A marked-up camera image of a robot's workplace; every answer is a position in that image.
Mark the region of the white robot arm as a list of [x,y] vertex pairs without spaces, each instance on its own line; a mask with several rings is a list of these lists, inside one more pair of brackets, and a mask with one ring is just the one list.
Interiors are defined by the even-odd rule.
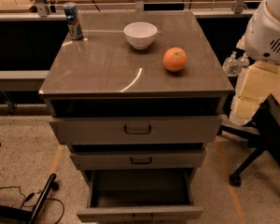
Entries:
[[255,62],[238,76],[229,119],[246,125],[280,81],[280,0],[262,0],[243,36],[245,54]]

